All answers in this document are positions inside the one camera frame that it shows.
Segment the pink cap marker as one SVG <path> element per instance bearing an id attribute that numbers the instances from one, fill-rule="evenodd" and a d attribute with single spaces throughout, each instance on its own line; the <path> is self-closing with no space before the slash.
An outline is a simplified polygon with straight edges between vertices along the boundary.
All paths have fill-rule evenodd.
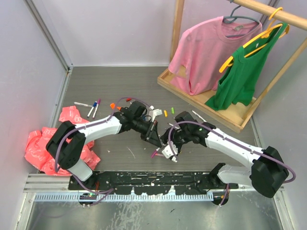
<path id="1" fill-rule="evenodd" d="M 154 152 L 151 154 L 151 158 L 156 156 L 159 150 L 160 150 L 159 148 L 155 149 Z"/>

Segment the green cap marker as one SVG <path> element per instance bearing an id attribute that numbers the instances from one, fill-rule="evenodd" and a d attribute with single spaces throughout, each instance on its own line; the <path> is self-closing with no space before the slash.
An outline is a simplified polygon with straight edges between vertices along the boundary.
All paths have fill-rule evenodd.
<path id="1" fill-rule="evenodd" d="M 202 117 L 202 116 L 200 116 L 197 112 L 195 112 L 194 110 L 191 110 L 192 111 L 192 113 L 194 114 L 194 115 L 196 115 L 200 120 L 202 120 L 203 122 L 206 122 L 206 120 Z"/>

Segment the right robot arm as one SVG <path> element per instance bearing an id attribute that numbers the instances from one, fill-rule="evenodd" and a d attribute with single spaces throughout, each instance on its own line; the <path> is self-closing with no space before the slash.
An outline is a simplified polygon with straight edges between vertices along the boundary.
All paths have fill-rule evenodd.
<path id="1" fill-rule="evenodd" d="M 272 198 L 286 182 L 289 168 L 277 149 L 271 146 L 262 149 L 242 142 L 208 122 L 199 123 L 187 111 L 177 115 L 175 121 L 179 127 L 170 127 L 160 137 L 165 146 L 162 154 L 167 159 L 177 162 L 182 146 L 193 142 L 222 152 L 241 163 L 241 166 L 219 163 L 210 172 L 210 182 L 214 188 L 220 189 L 226 184 L 247 185 L 261 195 Z"/>

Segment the purple cap white marker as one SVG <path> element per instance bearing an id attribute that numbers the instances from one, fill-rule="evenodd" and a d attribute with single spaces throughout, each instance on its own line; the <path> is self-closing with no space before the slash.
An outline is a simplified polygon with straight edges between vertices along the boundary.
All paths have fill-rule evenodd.
<path id="1" fill-rule="evenodd" d="M 92 119 L 95 118 L 100 103 L 101 103 L 101 99 L 99 98 L 98 101 L 97 101 L 97 104 L 96 104 L 96 106 L 95 106 L 95 109 L 94 109 L 94 113 L 93 113 Z"/>

